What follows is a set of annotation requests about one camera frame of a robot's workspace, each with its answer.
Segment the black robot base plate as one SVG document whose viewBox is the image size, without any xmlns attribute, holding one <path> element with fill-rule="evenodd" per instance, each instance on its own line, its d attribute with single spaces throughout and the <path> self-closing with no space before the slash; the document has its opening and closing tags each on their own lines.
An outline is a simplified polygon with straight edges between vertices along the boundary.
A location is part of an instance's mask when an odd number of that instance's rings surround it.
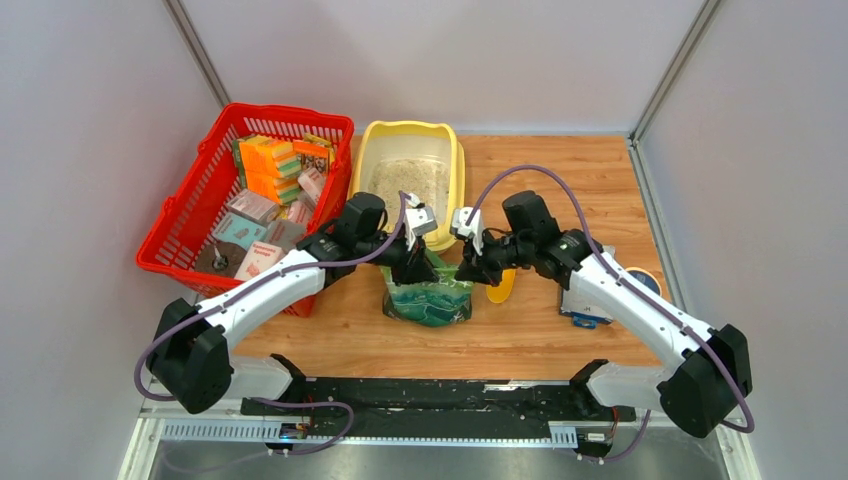
<svg viewBox="0 0 848 480">
<path fill-rule="evenodd" d="M 633 422 L 631 407 L 603 407 L 566 381 L 434 380 L 321 377 L 297 380 L 288 408 L 243 400 L 247 416 L 292 415 L 310 438 L 542 439 L 556 421 Z"/>
</svg>

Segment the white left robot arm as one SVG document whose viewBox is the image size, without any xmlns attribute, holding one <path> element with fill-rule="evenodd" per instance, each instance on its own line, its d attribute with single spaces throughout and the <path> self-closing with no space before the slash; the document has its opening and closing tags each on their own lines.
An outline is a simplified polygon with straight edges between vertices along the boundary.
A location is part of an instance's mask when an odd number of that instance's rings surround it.
<svg viewBox="0 0 848 480">
<path fill-rule="evenodd" d="M 280 261 L 237 287 L 190 304 L 179 298 L 162 311 L 156 333 L 133 372 L 137 391 L 178 402 L 188 413 L 223 399 L 235 369 L 230 354 L 248 334 L 302 299 L 352 274 L 360 264 L 389 267 L 403 284 L 433 282 L 424 237 L 438 227 L 431 206 L 400 192 L 391 232 L 384 201 L 359 192 L 340 215 L 296 243 Z"/>
</svg>

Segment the green cat litter bag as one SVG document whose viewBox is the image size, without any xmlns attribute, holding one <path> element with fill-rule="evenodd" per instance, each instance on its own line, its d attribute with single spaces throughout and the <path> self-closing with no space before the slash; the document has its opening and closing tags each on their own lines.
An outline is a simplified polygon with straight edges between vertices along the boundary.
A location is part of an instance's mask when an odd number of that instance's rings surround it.
<svg viewBox="0 0 848 480">
<path fill-rule="evenodd" d="M 393 319 L 436 328 L 463 323 L 472 317 L 472 282 L 457 281 L 457 266 L 436 268 L 436 282 L 396 284 L 388 267 L 381 267 L 387 291 L 382 313 Z"/>
</svg>

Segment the yellow litter scoop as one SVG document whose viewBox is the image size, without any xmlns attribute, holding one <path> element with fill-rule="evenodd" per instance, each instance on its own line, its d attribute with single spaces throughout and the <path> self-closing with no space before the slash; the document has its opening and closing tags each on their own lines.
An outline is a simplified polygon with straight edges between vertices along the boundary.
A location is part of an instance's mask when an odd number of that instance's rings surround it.
<svg viewBox="0 0 848 480">
<path fill-rule="evenodd" d="M 512 294 L 516 279 L 516 270 L 507 269 L 502 272 L 502 278 L 498 285 L 486 287 L 486 297 L 493 304 L 503 304 Z"/>
</svg>

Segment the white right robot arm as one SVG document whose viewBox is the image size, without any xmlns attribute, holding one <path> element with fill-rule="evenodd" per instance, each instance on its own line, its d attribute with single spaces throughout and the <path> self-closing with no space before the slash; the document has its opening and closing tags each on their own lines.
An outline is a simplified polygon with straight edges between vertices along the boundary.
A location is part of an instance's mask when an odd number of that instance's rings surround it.
<svg viewBox="0 0 848 480">
<path fill-rule="evenodd" d="M 748 341 L 735 326 L 716 329 L 667 302 L 583 231 L 560 229 L 535 192 L 514 194 L 502 208 L 510 229 L 499 238 L 480 212 L 455 209 L 450 231 L 464 243 L 457 279 L 496 286 L 506 270 L 534 269 L 609 314 L 661 362 L 589 363 L 570 391 L 576 414 L 593 419 L 613 406 L 661 410 L 687 434 L 704 438 L 751 393 Z"/>
</svg>

